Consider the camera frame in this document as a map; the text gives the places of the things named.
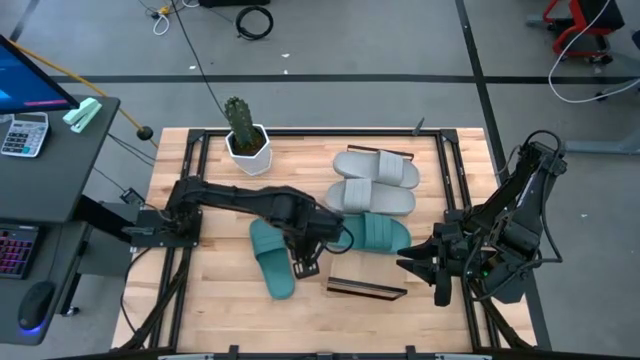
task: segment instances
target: pair of slippers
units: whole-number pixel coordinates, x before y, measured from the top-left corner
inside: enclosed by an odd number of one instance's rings
[[[407,228],[389,216],[372,213],[347,215],[344,226],[353,235],[353,250],[394,255],[399,249],[411,245],[411,234]],[[278,300],[289,298],[293,295],[295,280],[282,232],[257,219],[249,226],[249,234],[269,294]],[[329,246],[346,248],[351,241],[351,235],[344,231],[339,241]]]
[[[333,169],[345,177],[327,191],[325,202],[333,211],[405,216],[416,208],[409,189],[420,183],[420,172],[400,155],[384,150],[341,152],[333,160]]]

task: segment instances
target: rgb keyboard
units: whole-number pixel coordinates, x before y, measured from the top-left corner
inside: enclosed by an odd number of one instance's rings
[[[37,239],[37,226],[0,224],[0,278],[27,276]]]

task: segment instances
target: spool of wire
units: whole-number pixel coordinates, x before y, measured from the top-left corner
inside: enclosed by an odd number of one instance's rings
[[[269,26],[262,33],[254,34],[242,26],[242,20],[244,19],[244,17],[253,11],[258,11],[262,13],[264,16],[267,17],[267,20],[269,20]],[[271,30],[273,30],[273,16],[271,16],[271,13],[269,12],[269,10],[263,8],[262,6],[249,6],[242,9],[242,11],[238,13],[238,16],[236,16],[235,24],[236,24],[236,30],[238,30],[238,34],[239,34],[238,37],[243,37],[250,41],[260,40],[265,36],[269,35]]]

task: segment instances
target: gray slipper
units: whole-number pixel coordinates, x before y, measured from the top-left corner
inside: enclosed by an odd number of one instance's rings
[[[411,161],[384,150],[377,154],[353,151],[338,153],[333,169],[345,178],[371,179],[374,182],[406,189],[420,184],[420,172]]]
[[[411,191],[369,179],[347,179],[331,185],[325,202],[331,210],[345,214],[366,211],[404,216],[416,207],[416,197]]]

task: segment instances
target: computer monitor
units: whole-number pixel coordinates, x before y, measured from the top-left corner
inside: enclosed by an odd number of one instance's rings
[[[78,102],[0,35],[0,114],[77,108]]]

